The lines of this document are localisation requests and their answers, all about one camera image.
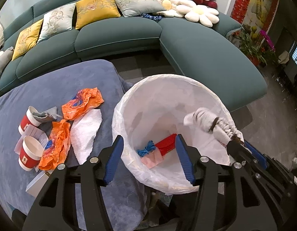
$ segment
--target green sofa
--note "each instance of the green sofa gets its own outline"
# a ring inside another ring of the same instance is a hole
[[[42,0],[4,31],[4,50],[15,46],[19,33],[59,6],[79,0]],[[226,37],[241,25],[220,13],[213,28],[180,18],[158,23],[146,18],[110,18],[81,30],[57,34],[11,61],[0,79],[0,96],[40,75],[82,61],[148,49],[161,49],[180,75],[214,91],[233,111],[264,96],[267,85],[254,65]]]

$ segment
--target red paper cup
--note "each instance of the red paper cup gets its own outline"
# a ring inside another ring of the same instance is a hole
[[[43,152],[44,149],[39,141],[34,137],[25,136],[19,155],[19,164],[21,168],[30,171],[39,163]]]
[[[18,127],[18,130],[21,135],[23,135],[25,129],[29,124],[38,127],[40,125],[40,122],[38,122],[32,115],[32,113],[38,112],[33,106],[29,106],[28,111],[26,111],[25,116],[23,116],[23,119]]]

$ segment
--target blue tablecloth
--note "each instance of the blue tablecloth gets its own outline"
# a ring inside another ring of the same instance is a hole
[[[62,115],[61,105],[72,99],[83,88],[97,87],[105,102],[99,107],[102,124],[94,140],[90,157],[98,156],[101,149],[112,144],[112,116],[114,107],[131,87],[116,72],[113,64],[105,60],[92,60],[75,64],[14,88],[0,98],[0,204],[11,217],[13,208],[28,214],[34,197],[25,192],[26,186],[37,173],[24,171],[14,152],[20,138],[18,125],[31,105],[42,112],[56,106]],[[52,123],[43,123],[40,129],[49,136]],[[72,147],[66,159],[67,166],[78,165]],[[76,189],[77,216],[80,228],[85,229],[81,193]],[[143,219],[146,208],[144,185],[140,184],[119,162],[114,180],[102,188],[103,199],[114,230],[134,230]]]

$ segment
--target white plastic bag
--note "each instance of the white plastic bag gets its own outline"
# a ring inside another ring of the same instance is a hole
[[[166,194],[185,194],[198,190],[186,180],[176,150],[164,156],[162,163],[148,169],[140,160],[137,149],[149,140],[158,143],[171,134],[182,134],[187,145],[196,147],[201,155],[218,164],[229,165],[225,148],[195,126],[184,126],[186,114],[206,107],[219,117],[233,123],[219,97],[203,84],[180,75],[149,76],[135,84],[116,105],[112,120],[113,140],[124,138],[121,156],[135,178]]]

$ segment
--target embroidered pillow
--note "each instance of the embroidered pillow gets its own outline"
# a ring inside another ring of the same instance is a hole
[[[43,19],[22,30],[15,44],[12,61],[36,46]]]
[[[37,43],[58,33],[72,29],[72,16],[76,3],[66,4],[44,15],[44,24]]]
[[[76,29],[92,22],[121,16],[114,0],[81,0],[76,3],[76,7]]]
[[[166,10],[157,0],[115,0],[115,2],[124,17]]]

